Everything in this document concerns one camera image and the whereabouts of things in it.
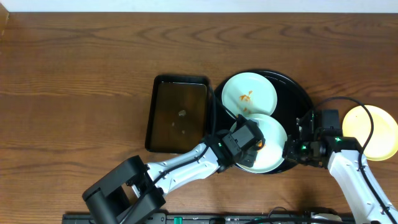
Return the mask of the orange green sponge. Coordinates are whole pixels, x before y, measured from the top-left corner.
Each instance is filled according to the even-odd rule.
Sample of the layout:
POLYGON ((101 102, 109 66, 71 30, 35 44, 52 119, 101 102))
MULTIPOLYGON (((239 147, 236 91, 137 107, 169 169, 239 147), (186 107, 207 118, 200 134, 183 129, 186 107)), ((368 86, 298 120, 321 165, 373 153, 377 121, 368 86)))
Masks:
POLYGON ((262 140, 258 141, 257 144, 256 144, 256 147, 257 147, 258 149, 262 149, 262 148, 264 147, 263 141, 262 141, 262 140))

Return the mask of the yellow plate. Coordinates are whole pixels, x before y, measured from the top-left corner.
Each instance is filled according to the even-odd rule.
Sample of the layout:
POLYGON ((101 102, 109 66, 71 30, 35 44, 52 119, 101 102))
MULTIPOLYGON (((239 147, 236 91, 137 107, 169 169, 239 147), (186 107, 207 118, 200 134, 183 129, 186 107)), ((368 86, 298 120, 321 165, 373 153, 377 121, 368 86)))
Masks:
MULTIPOLYGON (((374 122, 373 135, 364 150, 364 155, 371 161, 383 161, 397 152, 397 122, 386 111, 372 105, 366 105, 374 122)), ((371 123, 367 112, 357 106, 347 112, 343 119, 343 136, 354 137, 364 146, 371 123)))

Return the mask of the light blue plate with stains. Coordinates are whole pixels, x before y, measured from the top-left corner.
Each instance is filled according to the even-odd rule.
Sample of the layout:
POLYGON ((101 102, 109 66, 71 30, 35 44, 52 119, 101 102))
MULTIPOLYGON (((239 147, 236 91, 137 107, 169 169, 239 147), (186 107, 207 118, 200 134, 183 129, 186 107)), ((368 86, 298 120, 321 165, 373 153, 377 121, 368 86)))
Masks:
POLYGON ((267 78, 253 72, 243 72, 232 76, 225 83, 221 101, 235 116, 270 116, 277 106, 277 93, 267 78))

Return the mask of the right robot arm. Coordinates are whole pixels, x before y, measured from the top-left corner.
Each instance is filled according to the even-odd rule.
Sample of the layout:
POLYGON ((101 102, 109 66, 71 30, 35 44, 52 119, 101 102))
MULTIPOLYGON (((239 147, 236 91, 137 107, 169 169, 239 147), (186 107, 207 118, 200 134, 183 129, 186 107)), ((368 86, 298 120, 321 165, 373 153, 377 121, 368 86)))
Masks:
POLYGON ((397 209, 373 176, 361 150, 355 138, 327 136, 317 141, 288 138, 282 157, 327 169, 340 186, 356 223, 397 223, 397 209))

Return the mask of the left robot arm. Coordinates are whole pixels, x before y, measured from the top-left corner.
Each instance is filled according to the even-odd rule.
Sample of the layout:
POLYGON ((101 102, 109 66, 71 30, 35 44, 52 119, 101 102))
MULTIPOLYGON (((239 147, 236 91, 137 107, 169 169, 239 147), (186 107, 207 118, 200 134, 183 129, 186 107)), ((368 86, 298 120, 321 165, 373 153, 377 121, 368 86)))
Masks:
POLYGON ((240 141, 228 134, 208 136, 191 151, 163 162, 133 156, 84 191, 95 223, 144 223, 165 204, 171 191, 220 173, 236 163, 254 164, 261 140, 240 141))

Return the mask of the round black tray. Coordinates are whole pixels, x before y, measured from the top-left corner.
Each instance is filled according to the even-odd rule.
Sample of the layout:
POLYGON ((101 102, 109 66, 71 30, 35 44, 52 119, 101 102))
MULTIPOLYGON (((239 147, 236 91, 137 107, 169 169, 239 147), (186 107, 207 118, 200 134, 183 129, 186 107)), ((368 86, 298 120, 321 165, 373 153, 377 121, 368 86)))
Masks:
MULTIPOLYGON (((283 73, 274 70, 246 70, 243 72, 252 72, 268 79, 274 86, 277 93, 277 104, 271 117, 276 119, 285 129, 287 135, 298 135, 296 130, 296 119, 301 118, 305 113, 312 109, 313 103, 307 92, 292 78, 283 73)), ((221 102, 221 93, 226 82, 238 75, 234 74, 226 78, 214 90, 215 96, 221 102)), ((235 120, 220 105, 216 105, 216 131, 230 129, 235 120)), ((274 170, 260 174, 278 174, 292 169, 297 164, 284 161, 274 170)))

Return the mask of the black rectangular tray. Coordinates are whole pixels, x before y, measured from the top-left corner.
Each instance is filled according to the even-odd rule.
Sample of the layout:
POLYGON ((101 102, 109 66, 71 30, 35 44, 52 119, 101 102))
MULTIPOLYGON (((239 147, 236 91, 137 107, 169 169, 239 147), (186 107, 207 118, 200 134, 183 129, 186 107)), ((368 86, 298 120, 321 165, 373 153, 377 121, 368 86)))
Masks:
POLYGON ((155 77, 145 140, 147 151, 184 154, 200 142, 206 133, 209 84, 204 76, 155 77))

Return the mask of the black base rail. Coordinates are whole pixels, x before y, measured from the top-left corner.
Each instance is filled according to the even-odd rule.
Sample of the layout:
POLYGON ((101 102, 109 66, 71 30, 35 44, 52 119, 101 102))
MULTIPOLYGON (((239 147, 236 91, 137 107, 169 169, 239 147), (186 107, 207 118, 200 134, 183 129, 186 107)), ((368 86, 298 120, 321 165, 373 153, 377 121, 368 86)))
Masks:
MULTIPOLYGON (((241 224, 247 223, 261 218, 266 215, 186 215, 165 213, 155 213, 151 215, 145 224, 209 224, 209 223, 230 223, 241 224)), ((95 224, 90 214, 64 214, 62 224, 95 224)))

